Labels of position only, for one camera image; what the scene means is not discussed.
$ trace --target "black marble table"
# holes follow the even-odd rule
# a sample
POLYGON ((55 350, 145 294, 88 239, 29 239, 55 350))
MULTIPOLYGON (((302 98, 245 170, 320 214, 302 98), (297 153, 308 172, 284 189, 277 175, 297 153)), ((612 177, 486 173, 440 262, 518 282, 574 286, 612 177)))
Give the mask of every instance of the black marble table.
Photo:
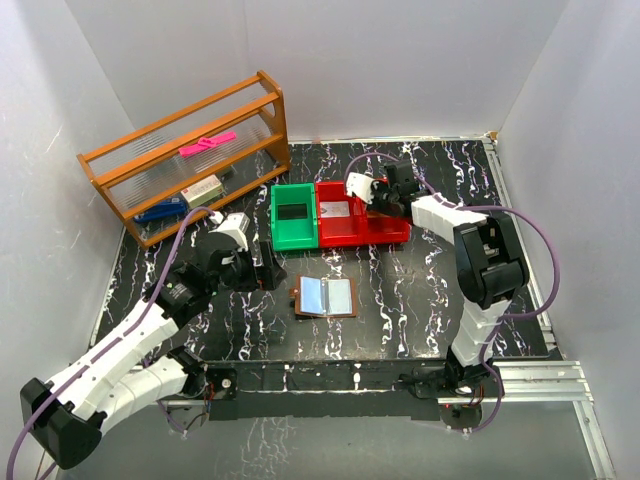
MULTIPOLYGON (((342 180, 347 163, 366 151, 410 158, 437 190, 454 202, 499 203, 495 179, 481 141, 296 144, 292 170, 273 183, 342 180)), ((234 183, 246 183, 256 171, 271 168, 259 155, 252 168, 236 171, 234 183)), ((381 175, 378 159, 363 160, 359 172, 381 175)), ((270 238, 270 184, 228 205, 253 221, 247 238, 270 238)), ((198 222, 187 231, 178 258, 192 246, 207 246, 213 225, 198 222)), ((133 308, 164 265, 173 238, 141 250, 125 235, 97 340, 133 308)), ((221 293, 209 311, 194 319, 165 348, 185 343, 202 359, 219 361, 322 362, 331 360, 439 359, 447 351, 462 314, 462 293, 455 278, 453 247, 434 234, 413 228, 404 245, 378 245, 281 252, 287 280, 273 292, 221 293), (298 273, 331 278, 352 277, 358 286, 358 316, 344 319, 295 318, 288 291, 298 273)), ((533 308, 523 292, 510 311, 533 308)), ((546 357, 548 351, 537 320, 505 323, 494 347, 499 357, 546 357)))

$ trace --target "white label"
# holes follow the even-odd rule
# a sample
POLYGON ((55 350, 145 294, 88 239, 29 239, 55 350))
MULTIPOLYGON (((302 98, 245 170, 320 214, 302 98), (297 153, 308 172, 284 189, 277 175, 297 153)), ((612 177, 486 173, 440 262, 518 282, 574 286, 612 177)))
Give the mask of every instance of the white label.
POLYGON ((320 202, 320 217, 348 217, 349 202, 320 202))

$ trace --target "white wall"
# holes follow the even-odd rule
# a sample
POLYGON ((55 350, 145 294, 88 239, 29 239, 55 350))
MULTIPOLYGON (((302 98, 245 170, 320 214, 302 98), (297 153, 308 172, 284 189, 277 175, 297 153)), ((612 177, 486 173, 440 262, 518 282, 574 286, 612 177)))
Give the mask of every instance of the white wall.
POLYGON ((253 74, 239 0, 66 0, 136 128, 253 74))
MULTIPOLYGON (((88 344, 121 231, 75 155, 131 131, 62 0, 0 2, 0 465, 18 392, 88 344)), ((30 437, 16 478, 33 478, 30 437)))
MULTIPOLYGON (((639 22, 636 0, 571 1, 499 135, 515 205, 560 251, 551 319, 585 368, 622 479, 640 478, 639 22)), ((528 243, 549 287, 546 252, 528 243)))
POLYGON ((264 69, 283 87, 292 139, 498 129, 566 5, 67 3, 136 127, 264 69))

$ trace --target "orange wooden shelf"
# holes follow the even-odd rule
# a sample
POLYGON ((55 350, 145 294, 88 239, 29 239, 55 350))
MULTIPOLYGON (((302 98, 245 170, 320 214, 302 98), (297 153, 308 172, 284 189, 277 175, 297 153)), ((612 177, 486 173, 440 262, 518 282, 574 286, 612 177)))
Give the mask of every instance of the orange wooden shelf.
MULTIPOLYGON (((158 202, 213 174, 221 174, 222 197, 210 207, 221 208, 291 167, 284 98, 277 83, 259 71, 173 115, 137 130, 78 160, 98 193, 144 248, 178 231, 182 217, 139 225, 134 217, 158 202), (236 139, 182 158, 178 150, 201 137, 233 131, 236 139), (265 161, 262 151, 269 155, 265 161), (242 173, 258 170, 255 178, 242 173)), ((205 215, 196 215, 195 222, 205 215)))

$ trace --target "clear plastic panel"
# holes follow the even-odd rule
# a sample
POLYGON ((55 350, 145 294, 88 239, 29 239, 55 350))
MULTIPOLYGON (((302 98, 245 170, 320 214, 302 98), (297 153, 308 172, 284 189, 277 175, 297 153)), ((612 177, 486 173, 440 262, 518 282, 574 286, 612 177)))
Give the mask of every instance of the clear plastic panel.
POLYGON ((176 184, 190 179, 202 170, 271 136, 269 128, 257 115, 240 122, 225 132, 235 132, 237 138, 187 158, 176 154, 111 187, 111 195, 118 209, 124 212, 134 208, 176 184))
MULTIPOLYGON (((269 172, 275 170, 278 167, 277 162, 275 162, 266 151, 259 151, 253 155, 249 155, 246 158, 243 158, 239 162, 236 162, 231 166, 231 168, 225 173, 223 176, 219 176, 222 181, 222 185, 224 187, 223 193, 216 197, 213 200, 210 200, 206 203, 206 205, 211 205, 217 200, 223 198, 225 195, 229 195, 236 190, 248 185, 253 182, 257 178, 260 178, 269 172)), ((235 202, 242 202, 243 198, 235 200, 235 202)), ((233 211, 233 203, 231 203, 230 208, 233 211)), ((155 220, 145 224, 137 224, 134 223, 140 237, 143 240, 149 240, 150 238, 158 235, 163 232, 167 228, 175 225, 176 223, 181 222, 184 217, 186 217, 186 213, 184 215, 172 215, 170 217, 166 217, 162 220, 155 220)))
POLYGON ((89 162, 89 166, 96 176, 107 173, 120 167, 140 155, 164 145, 171 140, 186 135, 196 128, 216 120, 244 105, 264 97, 267 94, 262 85, 256 83, 240 90, 222 100, 212 103, 200 110, 165 125, 153 132, 116 148, 95 160, 89 162))

